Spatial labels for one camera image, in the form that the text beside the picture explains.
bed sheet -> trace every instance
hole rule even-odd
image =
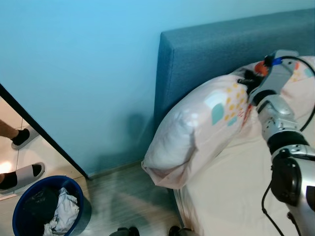
[[[308,116],[299,119],[303,123]],[[314,120],[304,131],[315,146]],[[185,227],[201,236],[278,236],[261,211],[271,179],[271,157],[261,136],[234,139],[184,188],[174,190]],[[265,208],[286,236],[296,236],[288,209],[269,191]]]

floor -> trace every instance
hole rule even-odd
[[[27,123],[0,98],[0,118],[15,128]],[[86,180],[42,137],[21,151],[10,148],[10,140],[0,137],[0,171],[14,171],[34,162],[46,165],[43,177],[67,175],[79,183],[92,205],[92,217],[81,236],[108,236],[119,227],[136,226],[141,236],[167,236],[179,220],[165,188],[157,187],[141,169],[140,163],[110,174]],[[1,236],[13,236],[12,216],[27,187],[2,197]]]

laundry basket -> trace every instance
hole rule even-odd
[[[43,225],[38,225],[37,221],[27,213],[23,206],[25,202],[43,188],[61,189],[66,188],[69,195],[77,198],[79,213],[70,230],[65,236],[76,236],[82,233],[88,225],[92,208],[90,202],[84,197],[81,187],[76,181],[66,176],[51,176],[44,178],[33,184],[19,199],[13,213],[13,232],[15,236],[29,236],[25,232],[32,232],[32,236],[42,236]]]

